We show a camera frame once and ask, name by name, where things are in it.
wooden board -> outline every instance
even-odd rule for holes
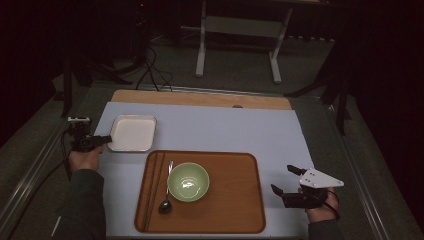
[[[208,192],[196,202],[169,194],[172,210],[159,213],[165,199],[169,161],[194,162],[206,169]],[[135,217],[135,227],[150,233],[259,233],[265,214],[256,159],[248,153],[154,151],[149,154]]]
[[[291,110],[290,102],[283,97],[263,97],[188,92],[154,92],[136,90],[117,90],[112,102],[147,104],[171,104],[208,107],[234,107],[253,109]]]

human hand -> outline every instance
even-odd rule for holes
[[[102,152],[103,145],[87,153],[72,151],[68,157],[71,172],[80,169],[91,169],[96,171],[99,168],[99,154]]]
[[[334,208],[334,210],[337,210],[339,207],[339,200],[337,195],[334,193],[334,188],[327,188],[327,190],[327,200],[325,200],[325,202]],[[323,204],[321,207],[306,209],[305,211],[308,215],[309,222],[314,223],[324,220],[336,219],[337,216],[334,210]]]

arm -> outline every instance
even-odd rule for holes
[[[337,210],[339,202],[334,194],[334,188],[329,188],[328,190],[326,202]],[[327,206],[323,205],[319,208],[306,209],[306,213],[310,222],[308,226],[310,240],[344,239],[334,212]]]
[[[71,186],[52,239],[105,239],[103,177],[96,172],[103,147],[89,153],[71,152]]]

spoon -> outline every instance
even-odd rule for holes
[[[172,164],[173,163],[174,162],[172,160],[169,161],[168,176],[169,176],[169,173],[171,173]],[[166,197],[165,197],[165,200],[163,200],[163,202],[159,205],[159,213],[167,213],[167,212],[169,212],[171,210],[172,205],[171,205],[171,202],[168,199],[168,193],[169,193],[169,188],[167,186],[166,187]]]

table leg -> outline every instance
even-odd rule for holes
[[[277,56],[278,56],[278,53],[280,52],[280,47],[281,47],[281,44],[283,43],[284,36],[286,34],[287,26],[289,24],[289,20],[290,20],[292,12],[293,12],[292,8],[286,11],[284,21],[281,24],[280,33],[278,35],[277,45],[275,46],[274,51],[269,52],[269,61],[271,64],[272,76],[274,78],[274,83],[276,84],[281,84],[282,82],[280,69],[278,67],[278,62],[277,62]]]
[[[203,69],[205,66],[205,21],[206,21],[206,1],[202,3],[202,19],[200,21],[200,47],[199,55],[197,56],[196,77],[203,77]]]

